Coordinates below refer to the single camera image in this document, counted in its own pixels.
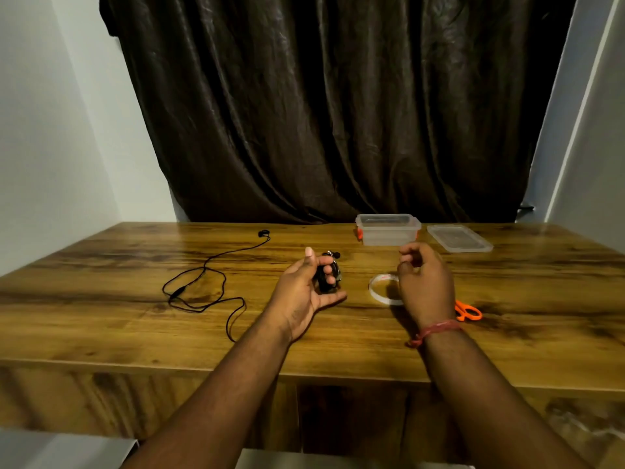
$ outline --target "dark brown curtain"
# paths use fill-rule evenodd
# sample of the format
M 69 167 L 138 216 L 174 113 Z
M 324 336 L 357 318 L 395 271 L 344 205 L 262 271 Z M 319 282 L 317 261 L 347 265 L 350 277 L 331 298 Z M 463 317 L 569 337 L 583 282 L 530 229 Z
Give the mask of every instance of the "dark brown curtain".
M 513 221 L 575 0 L 101 0 L 191 220 Z

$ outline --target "hand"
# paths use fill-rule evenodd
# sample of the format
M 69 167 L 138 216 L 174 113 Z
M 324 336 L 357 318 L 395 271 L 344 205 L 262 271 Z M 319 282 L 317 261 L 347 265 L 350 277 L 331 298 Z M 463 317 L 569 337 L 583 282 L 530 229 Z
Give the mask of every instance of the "hand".
M 280 325 L 285 325 L 291 334 L 291 342 L 304 334 L 319 309 L 347 297 L 345 291 L 329 294 L 318 294 L 315 291 L 313 277 L 319 265 L 325 265 L 323 271 L 328 284 L 336 282 L 330 267 L 334 258 L 328 255 L 315 256 L 310 247 L 306 247 L 304 253 L 306 257 L 288 267 L 280 277 L 265 310 L 265 314 L 276 318 Z
M 454 278 L 442 257 L 421 242 L 403 245 L 399 253 L 401 297 L 419 328 L 455 319 Z

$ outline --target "red thread bracelet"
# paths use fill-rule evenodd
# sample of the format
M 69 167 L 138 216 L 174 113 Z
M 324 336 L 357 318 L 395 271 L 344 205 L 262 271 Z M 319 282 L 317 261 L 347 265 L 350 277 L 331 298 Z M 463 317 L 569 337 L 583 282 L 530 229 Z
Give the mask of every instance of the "red thread bracelet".
M 430 334 L 442 333 L 444 331 L 451 331 L 453 329 L 462 330 L 458 321 L 448 320 L 448 321 L 443 321 L 442 323 L 433 324 L 431 326 L 426 327 L 423 331 L 419 333 L 417 337 L 415 337 L 414 340 L 408 341 L 406 345 L 412 348 L 417 348 L 421 344 L 423 344 L 423 339 L 425 339 Z

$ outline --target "black wire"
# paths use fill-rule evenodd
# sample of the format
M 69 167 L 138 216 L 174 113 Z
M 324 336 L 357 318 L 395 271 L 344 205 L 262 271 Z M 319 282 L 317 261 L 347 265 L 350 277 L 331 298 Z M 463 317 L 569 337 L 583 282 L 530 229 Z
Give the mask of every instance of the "black wire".
M 163 293 L 168 297 L 167 304 L 170 307 L 173 307 L 175 309 L 180 309 L 181 311 L 185 311 L 186 313 L 200 314 L 200 313 L 204 313 L 204 311 L 206 311 L 209 307 L 214 306 L 214 305 L 216 305 L 218 303 L 225 303 L 226 301 L 233 301 L 235 299 L 240 299 L 241 300 L 241 305 L 239 307 L 237 307 L 232 313 L 230 313 L 230 315 L 228 316 L 228 319 L 226 320 L 226 336 L 228 336 L 228 339 L 230 339 L 232 342 L 236 342 L 232 338 L 232 336 L 230 335 L 230 328 L 229 328 L 230 319 L 232 319 L 233 315 L 235 315 L 236 312 L 239 309 L 241 309 L 241 308 L 244 308 L 243 309 L 243 313 L 244 313 L 246 311 L 246 309 L 247 309 L 247 303 L 245 302 L 245 299 L 242 296 L 235 296 L 234 298 L 223 299 L 224 294 L 226 293 L 226 274 L 223 273 L 222 271 L 215 270 L 215 268 L 210 268 L 207 265 L 209 264 L 209 262 L 211 260 L 214 260 L 215 258 L 219 258 L 222 255 L 226 255 L 228 253 L 236 253 L 236 252 L 243 252 L 243 251 L 246 251 L 246 250 L 252 250 L 254 248 L 258 248 L 261 245 L 266 244 L 268 241 L 271 240 L 271 238 L 269 236 L 269 233 L 267 233 L 267 235 L 265 235 L 264 237 L 265 237 L 265 241 L 264 242 L 261 242 L 260 244 L 254 245 L 253 247 L 239 248 L 238 250 L 230 250 L 230 251 L 227 251 L 227 252 L 218 253 L 216 255 L 211 255 L 206 260 L 204 260 L 204 264 L 202 266 L 198 266 L 198 267 L 195 267 L 195 268 L 189 268 L 188 270 L 184 270 L 183 272 L 178 273 L 175 277 L 173 277 L 172 279 L 170 279 L 169 281 L 167 281 L 165 284 L 162 285 L 161 291 L 163 291 Z M 197 271 L 197 270 L 202 270 L 202 271 L 200 272 L 199 275 L 197 275 L 189 283 L 182 285 L 180 288 L 176 289 L 176 291 L 174 291 L 174 292 L 167 292 L 167 291 L 165 291 L 165 288 L 167 287 L 167 285 L 170 284 L 172 281 L 176 281 L 182 275 L 185 275 L 187 273 L 191 273 L 192 271 Z M 214 271 L 215 273 L 219 273 L 223 277 L 223 280 L 221 282 L 221 294 L 219 295 L 219 298 L 215 299 L 214 301 L 211 301 L 207 305 L 194 306 L 194 305 L 189 304 L 187 301 L 182 299 L 180 297 L 180 295 L 184 292 L 184 290 L 186 290 L 186 288 L 188 286 L 192 285 L 197 280 L 199 280 L 207 271 Z M 182 306 L 178 306 L 178 305 L 174 304 L 173 301 L 175 299 L 180 301 L 186 307 L 182 307 Z

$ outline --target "scissors handle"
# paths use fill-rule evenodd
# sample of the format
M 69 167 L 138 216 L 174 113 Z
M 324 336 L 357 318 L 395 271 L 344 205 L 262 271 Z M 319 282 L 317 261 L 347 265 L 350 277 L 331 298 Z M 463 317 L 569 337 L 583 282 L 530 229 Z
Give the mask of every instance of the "scissors handle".
M 478 308 L 466 305 L 462 301 L 456 300 L 456 312 L 459 314 L 456 317 L 458 321 L 464 321 L 465 319 L 479 321 L 482 319 L 482 312 Z

